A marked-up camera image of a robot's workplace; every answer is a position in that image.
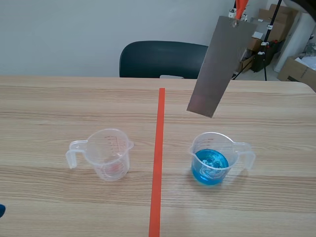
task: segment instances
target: plastic measuring cup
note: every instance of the plastic measuring cup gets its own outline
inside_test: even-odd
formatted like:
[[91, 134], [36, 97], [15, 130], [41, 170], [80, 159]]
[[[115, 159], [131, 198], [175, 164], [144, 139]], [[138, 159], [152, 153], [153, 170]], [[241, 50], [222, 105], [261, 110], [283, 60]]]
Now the plastic measuring cup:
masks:
[[256, 158], [250, 144], [234, 142], [216, 132], [206, 132], [197, 136], [190, 147], [190, 154], [193, 156], [193, 175], [208, 185], [222, 182], [240, 157], [244, 158], [244, 167], [248, 170], [252, 168]]
[[128, 172], [128, 151], [133, 146], [134, 143], [129, 141], [124, 132], [112, 128], [104, 129], [87, 140], [72, 142], [66, 158], [69, 168], [73, 169], [77, 166], [76, 153], [82, 153], [101, 179], [115, 181]]

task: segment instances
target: tripod stand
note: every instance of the tripod stand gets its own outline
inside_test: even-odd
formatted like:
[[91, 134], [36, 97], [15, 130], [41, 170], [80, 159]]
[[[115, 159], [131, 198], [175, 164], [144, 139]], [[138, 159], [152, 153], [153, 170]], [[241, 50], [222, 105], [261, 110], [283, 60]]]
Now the tripod stand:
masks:
[[[278, 0], [278, 3], [277, 3], [277, 6], [276, 6], [276, 10], [273, 14], [273, 17], [272, 17], [272, 20], [270, 22], [270, 24], [267, 26], [268, 28], [268, 31], [266, 33], [266, 36], [265, 36], [265, 39], [264, 41], [261, 43], [261, 46], [260, 46], [260, 50], [258, 52], [258, 54], [255, 56], [255, 57], [262, 57], [263, 58], [263, 68], [264, 68], [264, 71], [265, 71], [265, 81], [267, 81], [267, 70], [266, 70], [266, 52], [267, 52], [267, 47], [269, 46], [269, 42], [268, 42], [268, 38], [269, 38], [269, 35], [270, 35], [270, 32], [273, 28], [273, 23], [275, 22], [275, 19], [276, 19], [276, 16], [277, 16], [277, 12], [280, 8], [280, 5], [281, 5], [281, 2], [282, 0]], [[232, 80], [235, 80], [242, 72], [243, 70], [251, 63], [253, 62], [254, 58], [247, 63], [247, 65], [245, 67], [243, 67], [241, 69], [241, 71], [232, 79]]]

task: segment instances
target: white wall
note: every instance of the white wall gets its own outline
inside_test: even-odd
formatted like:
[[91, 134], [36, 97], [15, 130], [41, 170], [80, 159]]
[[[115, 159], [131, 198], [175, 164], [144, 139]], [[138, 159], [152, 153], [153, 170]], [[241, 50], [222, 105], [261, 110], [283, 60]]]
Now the white wall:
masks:
[[266, 9], [269, 9], [271, 4], [277, 4], [277, 3], [278, 3], [278, 0], [268, 0]]
[[[234, 0], [1, 0], [0, 74], [111, 77], [138, 40], [208, 45]], [[251, 0], [249, 16], [267, 0]]]

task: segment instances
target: orange clip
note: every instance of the orange clip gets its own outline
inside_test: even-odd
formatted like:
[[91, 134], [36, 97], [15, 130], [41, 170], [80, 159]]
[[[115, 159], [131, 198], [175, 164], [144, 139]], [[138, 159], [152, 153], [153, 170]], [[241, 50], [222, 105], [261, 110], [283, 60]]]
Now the orange clip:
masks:
[[236, 0], [236, 8], [237, 8], [236, 19], [238, 20], [241, 19], [243, 11], [245, 11], [246, 6], [248, 4], [248, 1], [249, 0]]

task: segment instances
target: measuring cup with blue liquid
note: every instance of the measuring cup with blue liquid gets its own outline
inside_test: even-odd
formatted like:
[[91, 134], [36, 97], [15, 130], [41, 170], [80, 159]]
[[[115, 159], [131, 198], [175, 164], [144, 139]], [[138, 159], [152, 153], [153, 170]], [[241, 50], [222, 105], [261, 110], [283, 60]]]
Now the measuring cup with blue liquid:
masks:
[[243, 157], [244, 168], [250, 170], [256, 155], [251, 145], [234, 142], [229, 137], [206, 132], [195, 138], [190, 147], [192, 173], [203, 184], [214, 185], [223, 181], [227, 173]]

